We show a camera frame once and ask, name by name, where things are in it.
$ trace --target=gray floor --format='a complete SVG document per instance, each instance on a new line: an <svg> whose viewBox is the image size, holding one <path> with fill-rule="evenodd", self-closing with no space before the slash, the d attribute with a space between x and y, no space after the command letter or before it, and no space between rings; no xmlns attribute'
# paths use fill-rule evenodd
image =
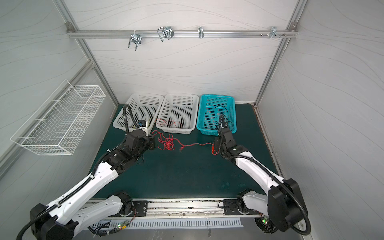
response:
<svg viewBox="0 0 384 240"><path fill-rule="evenodd" d="M103 236L103 240L302 240L303 238L292 229L286 232L277 231L264 234L255 224L253 218L241 218L243 228L214 228L214 229L149 229L123 230L110 236ZM79 233L74 240L95 240L93 234L86 230Z"/></svg>

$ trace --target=metal bracket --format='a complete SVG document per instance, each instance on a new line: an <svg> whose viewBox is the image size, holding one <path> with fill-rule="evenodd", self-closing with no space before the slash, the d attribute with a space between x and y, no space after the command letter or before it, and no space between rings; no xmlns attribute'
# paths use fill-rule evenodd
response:
<svg viewBox="0 0 384 240"><path fill-rule="evenodd" d="M164 41L166 37L168 40L170 40L175 35L171 26L161 26L157 29L157 33L161 41Z"/></svg>
<svg viewBox="0 0 384 240"><path fill-rule="evenodd" d="M275 26L273 26L272 29L271 29L271 33L268 34L269 38L274 38L274 37L279 38L279 37L281 37L281 34L278 34L276 31L277 31L277 28Z"/></svg>
<svg viewBox="0 0 384 240"><path fill-rule="evenodd" d="M203 29L203 27L199 27L198 28L198 31L199 31L199 38L204 38L204 29Z"/></svg>
<svg viewBox="0 0 384 240"><path fill-rule="evenodd" d="M290 31L297 31L297 22L291 22L291 25L289 26Z"/></svg>
<svg viewBox="0 0 384 240"><path fill-rule="evenodd" d="M74 32L74 26L72 25L72 23L65 23L65 26L67 27L67 33Z"/></svg>
<svg viewBox="0 0 384 240"><path fill-rule="evenodd" d="M129 42L128 42L128 48L131 45L131 43L133 42L134 44L136 44L136 46L135 46L135 51L136 51L138 45L141 44L141 40L142 40L142 38L139 34L136 34L136 33L131 34L131 38L129 39Z"/></svg>

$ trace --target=metal clamp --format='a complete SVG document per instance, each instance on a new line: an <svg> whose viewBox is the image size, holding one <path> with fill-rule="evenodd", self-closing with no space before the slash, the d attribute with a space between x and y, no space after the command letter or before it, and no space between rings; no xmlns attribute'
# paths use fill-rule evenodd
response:
<svg viewBox="0 0 384 240"><path fill-rule="evenodd" d="M279 38L279 37L281 37L281 34L278 34L276 31L277 31L277 28L275 26L273 26L272 29L271 29L271 33L268 34L269 38L274 38L274 37Z"/></svg>
<svg viewBox="0 0 384 240"><path fill-rule="evenodd" d="M170 40L175 35L171 26L161 26L157 29L157 33L161 41L164 41L166 37L168 40Z"/></svg>
<svg viewBox="0 0 384 240"><path fill-rule="evenodd" d="M142 38L139 34L136 34L136 33L131 34L131 38L129 39L129 42L128 42L128 48L131 45L131 43L133 42L134 44L136 44L136 46L135 46L135 51L136 51L138 45L141 44L141 40L142 40Z"/></svg>
<svg viewBox="0 0 384 240"><path fill-rule="evenodd" d="M198 31L199 31L199 38L204 38L204 29L203 29L203 27L199 27L198 28Z"/></svg>

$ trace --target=green work surface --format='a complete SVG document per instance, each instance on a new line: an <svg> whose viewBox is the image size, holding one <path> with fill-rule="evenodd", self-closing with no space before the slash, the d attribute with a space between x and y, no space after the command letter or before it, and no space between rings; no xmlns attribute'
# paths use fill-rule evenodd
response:
<svg viewBox="0 0 384 240"><path fill-rule="evenodd" d="M116 111L120 112L122 104ZM257 123L256 114L250 104L236 104L237 132L233 134L237 144L246 147L252 155L271 171L276 168L270 157L264 137ZM161 129L153 127L152 131ZM99 159L107 149L117 146L125 136L123 130L109 126L108 132L96 156ZM203 135L196 128L191 134L173 134L182 144L195 142L214 142L214 136ZM261 187L243 170L219 155L212 155L211 145L194 145L179 151L177 141L175 150L144 153L144 163L137 164L102 188L94 198L108 196L125 191L133 198L202 198L236 197L247 189L265 194Z"/></svg>

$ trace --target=tangled red wire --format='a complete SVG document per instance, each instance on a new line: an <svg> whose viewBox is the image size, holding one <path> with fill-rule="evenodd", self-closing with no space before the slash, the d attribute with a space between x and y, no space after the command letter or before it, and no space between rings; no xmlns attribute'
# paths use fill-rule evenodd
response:
<svg viewBox="0 0 384 240"><path fill-rule="evenodd" d="M184 145L184 144L182 144L177 138L173 138L173 134L172 134L172 133L170 133L170 134L168 135L168 137L165 137L165 136L164 136L164 133L159 132L159 131L157 131L157 130L154 130L154 131L152 132L152 134L153 134L154 136L157 135L157 134L160 135L160 138L158 138L158 140L159 140L160 143L164 144L164 148L160 148L159 145L157 146L160 150L168 150L168 151L172 151L172 150L174 150L174 149L175 149L175 144L173 143L173 140L176 140L176 141L181 145L181 147L180 147L180 151L182 151L183 148L185 148L185 147L190 147L190 146L193 146L193 145L204 146L204 145L210 144L210 145L212 145L212 151L211 151L211 153L212 153L213 155L217 155L217 154L218 154L218 152L214 149L214 145L213 145L213 143L210 143L210 142L207 142L207 143L204 143L204 144L200 144L200 143L195 142L195 143L190 144L190 145Z"/></svg>

